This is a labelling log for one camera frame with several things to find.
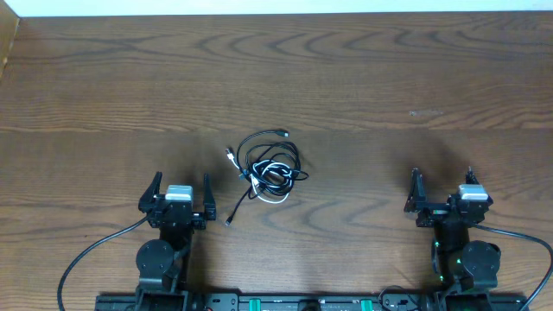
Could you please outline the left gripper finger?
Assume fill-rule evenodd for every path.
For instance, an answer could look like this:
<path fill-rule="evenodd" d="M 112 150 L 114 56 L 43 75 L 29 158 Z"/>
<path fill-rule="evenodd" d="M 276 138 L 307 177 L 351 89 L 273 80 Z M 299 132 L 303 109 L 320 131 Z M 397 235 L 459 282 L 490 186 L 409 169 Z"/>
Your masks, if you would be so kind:
<path fill-rule="evenodd" d="M 150 213 L 156 208 L 156 196 L 160 193 L 162 181 L 162 172 L 156 172 L 152 182 L 147 187 L 143 195 L 138 201 L 138 209 L 142 213 Z"/>
<path fill-rule="evenodd" d="M 216 201 L 213 196 L 211 180 L 209 174 L 204 174 L 204 218 L 206 220 L 216 220 Z"/>

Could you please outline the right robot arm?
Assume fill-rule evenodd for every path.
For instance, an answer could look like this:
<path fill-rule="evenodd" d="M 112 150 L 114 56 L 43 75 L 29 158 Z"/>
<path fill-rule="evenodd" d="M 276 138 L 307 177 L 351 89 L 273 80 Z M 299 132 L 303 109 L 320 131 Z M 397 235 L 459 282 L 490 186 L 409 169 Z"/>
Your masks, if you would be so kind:
<path fill-rule="evenodd" d="M 472 240 L 468 229 L 485 219 L 493 199 L 474 173 L 466 173 L 457 192 L 442 203 L 428 200 L 423 175 L 411 171 L 404 212 L 418 227 L 434 231 L 431 261 L 441 287 L 423 298 L 423 310 L 493 310 L 489 290 L 498 286 L 501 251 L 496 244 Z"/>

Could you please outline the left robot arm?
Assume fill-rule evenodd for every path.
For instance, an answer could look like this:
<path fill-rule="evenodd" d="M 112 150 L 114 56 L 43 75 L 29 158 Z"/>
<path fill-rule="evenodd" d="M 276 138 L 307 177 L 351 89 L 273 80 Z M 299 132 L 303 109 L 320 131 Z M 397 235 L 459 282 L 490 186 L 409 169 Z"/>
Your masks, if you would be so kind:
<path fill-rule="evenodd" d="M 187 288 L 187 277 L 193 234 L 216 219 L 211 181 L 204 175 L 201 212 L 193 209 L 192 187 L 171 185 L 162 194 L 161 181 L 158 172 L 138 201 L 139 211 L 159 231 L 159 238 L 146 242 L 137 252 L 139 283 L 134 309 L 203 310 L 205 299 Z"/>

